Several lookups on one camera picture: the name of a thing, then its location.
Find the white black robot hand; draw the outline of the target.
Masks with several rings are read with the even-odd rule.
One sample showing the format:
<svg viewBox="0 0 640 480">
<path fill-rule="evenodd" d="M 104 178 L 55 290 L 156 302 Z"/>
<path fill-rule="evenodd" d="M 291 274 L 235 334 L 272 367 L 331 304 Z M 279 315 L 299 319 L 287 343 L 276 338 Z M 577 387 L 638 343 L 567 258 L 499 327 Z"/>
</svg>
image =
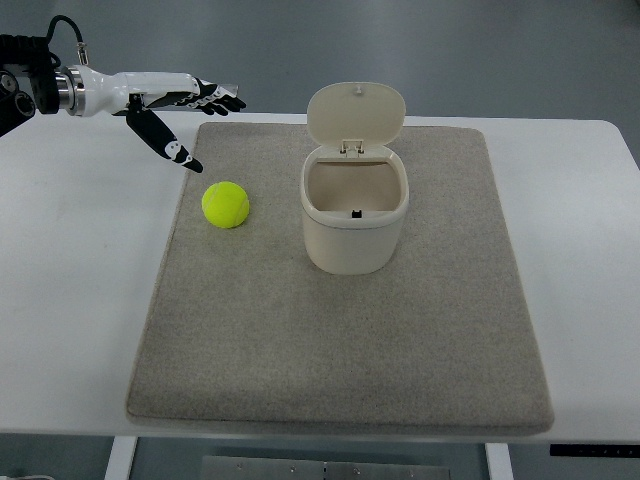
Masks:
<svg viewBox="0 0 640 480">
<path fill-rule="evenodd" d="M 238 87 L 211 83 L 187 73 L 120 72 L 106 75 L 85 65 L 56 73 L 60 106 L 72 116 L 100 112 L 122 116 L 129 128 L 155 153 L 200 173 L 202 164 L 180 143 L 155 111 L 184 107 L 207 115 L 238 113 L 246 103 Z"/>
</svg>

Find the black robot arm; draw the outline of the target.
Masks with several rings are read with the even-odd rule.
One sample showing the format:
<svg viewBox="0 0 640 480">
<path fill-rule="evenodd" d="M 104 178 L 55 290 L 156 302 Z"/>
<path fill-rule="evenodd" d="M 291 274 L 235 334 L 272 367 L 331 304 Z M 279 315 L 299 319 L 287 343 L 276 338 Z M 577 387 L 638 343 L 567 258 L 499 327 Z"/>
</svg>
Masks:
<svg viewBox="0 0 640 480">
<path fill-rule="evenodd" d="M 1 35 L 2 136 L 31 120 L 37 112 L 59 111 L 55 60 L 46 37 Z"/>
</svg>

